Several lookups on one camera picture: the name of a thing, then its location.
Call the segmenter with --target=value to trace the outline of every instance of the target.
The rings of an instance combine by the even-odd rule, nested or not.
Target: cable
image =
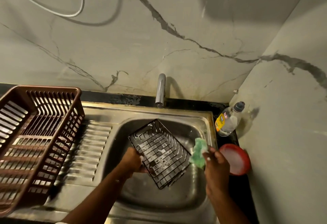
[[[58,12],[55,12],[53,10],[48,9],[47,7],[41,5],[40,3],[37,3],[34,0],[29,0],[29,1],[32,2],[32,3],[34,3],[35,5],[43,8],[44,10],[52,13],[52,14],[55,14],[55,15],[58,15],[58,16],[62,16],[62,17],[76,17],[76,16],[78,16],[83,11],[83,9],[84,9],[84,3],[85,3],[85,0],[81,0],[80,9],[76,13],[74,13],[74,14],[61,14],[61,13],[58,13]]]

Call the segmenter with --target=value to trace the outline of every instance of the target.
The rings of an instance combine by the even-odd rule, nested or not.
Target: chrome faucet
[[[156,95],[156,103],[155,105],[158,108],[163,108],[165,104],[165,87],[166,87],[166,75],[161,73],[158,78],[158,88]]]

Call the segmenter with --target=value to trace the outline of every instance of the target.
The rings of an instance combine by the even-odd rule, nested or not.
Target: stainless steel sink
[[[60,192],[44,206],[19,209],[10,217],[60,221],[112,171],[131,142],[128,135],[154,119],[190,152],[195,138],[216,147],[213,117],[209,112],[157,109],[83,102],[86,114],[81,139],[62,169]],[[217,223],[206,197],[204,172],[190,165],[173,185],[159,190],[148,174],[134,173],[108,216],[108,223]]]

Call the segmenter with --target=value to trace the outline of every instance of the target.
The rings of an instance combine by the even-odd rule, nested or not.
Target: person's right arm
[[[230,165],[225,157],[210,147],[203,153],[206,160],[206,193],[221,224],[250,224],[247,217],[235,204],[228,193]]]

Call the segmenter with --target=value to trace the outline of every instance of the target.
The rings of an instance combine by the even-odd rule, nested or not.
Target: dish soap bottle
[[[230,106],[223,110],[215,121],[215,127],[220,136],[228,136],[235,130],[240,123],[244,107],[244,102],[237,102],[233,107]]]

